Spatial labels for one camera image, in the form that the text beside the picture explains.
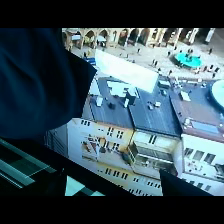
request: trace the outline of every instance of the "dark sleeve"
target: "dark sleeve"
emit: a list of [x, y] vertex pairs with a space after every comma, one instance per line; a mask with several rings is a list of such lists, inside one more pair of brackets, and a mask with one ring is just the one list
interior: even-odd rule
[[81, 117], [96, 70], [64, 49], [60, 32], [0, 29], [0, 136], [29, 138]]

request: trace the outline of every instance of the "awning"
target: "awning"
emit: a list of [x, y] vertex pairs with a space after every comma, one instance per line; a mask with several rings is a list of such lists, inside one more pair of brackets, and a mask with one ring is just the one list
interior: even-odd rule
[[72, 40], [80, 40], [81, 39], [81, 35], [73, 35], [72, 36]]
[[99, 42], [107, 41], [103, 36], [98, 36], [98, 37], [97, 37], [97, 40], [98, 40]]

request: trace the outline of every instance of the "paved ground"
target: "paved ground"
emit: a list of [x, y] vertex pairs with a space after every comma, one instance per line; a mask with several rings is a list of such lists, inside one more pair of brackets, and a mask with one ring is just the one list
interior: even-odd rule
[[[213, 47], [213, 53], [211, 55], [208, 54], [208, 49]], [[198, 75], [195, 75], [193, 71], [188, 69], [177, 68], [173, 62], [170, 60], [173, 55], [178, 53], [180, 50], [183, 52], [187, 52], [189, 48], [192, 48], [194, 53], [193, 55], [201, 56], [202, 59], [202, 68], [207, 65], [210, 67], [214, 65], [214, 69], [216, 67], [220, 68], [220, 72], [216, 75], [215, 79], [224, 79], [224, 29], [216, 30], [215, 34], [212, 37], [211, 43], [209, 46], [202, 44], [199, 41], [195, 41], [195, 43], [189, 47], [188, 45], [179, 42], [177, 45], [177, 50], [174, 51], [172, 46], [165, 47], [155, 47], [149, 48], [145, 47], [141, 44], [137, 46], [128, 45], [126, 48], [117, 46], [116, 48], [109, 47], [105, 50], [105, 52], [110, 53], [112, 55], [124, 58], [125, 60], [135, 60], [136, 64], [139, 64], [148, 69], [157, 71], [158, 68], [161, 68], [162, 75], [167, 76], [169, 71], [172, 70], [172, 76], [178, 76], [183, 78], [193, 78], [193, 79], [212, 79], [212, 72], [200, 72]], [[72, 52], [78, 56], [83, 56], [84, 52], [87, 52], [89, 48], [83, 47], [82, 50], [77, 48], [73, 48]], [[171, 51], [172, 54], [168, 58], [167, 52]], [[152, 67], [153, 59], [158, 61], [158, 65], [156, 68]]]

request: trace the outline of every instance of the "round green structure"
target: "round green structure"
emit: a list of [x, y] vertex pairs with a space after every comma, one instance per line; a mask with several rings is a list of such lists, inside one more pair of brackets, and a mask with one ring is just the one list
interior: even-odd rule
[[198, 68], [201, 66], [202, 62], [199, 57], [196, 56], [188, 56], [186, 53], [179, 53], [175, 55], [175, 59], [179, 61], [181, 64], [190, 67], [190, 68]]

